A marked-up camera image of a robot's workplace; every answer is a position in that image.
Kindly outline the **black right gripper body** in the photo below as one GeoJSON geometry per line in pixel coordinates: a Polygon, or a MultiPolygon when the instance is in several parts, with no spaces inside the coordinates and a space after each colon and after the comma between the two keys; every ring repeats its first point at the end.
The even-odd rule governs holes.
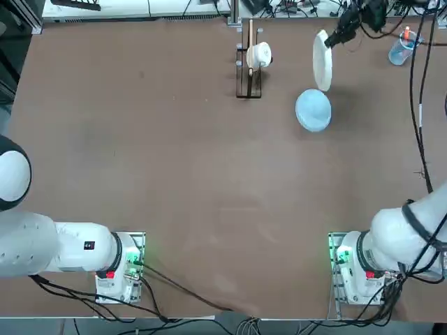
{"type": "Polygon", "coordinates": [[[380,31],[386,24],[387,1],[366,0],[361,1],[360,19],[372,31],[380,31]]]}

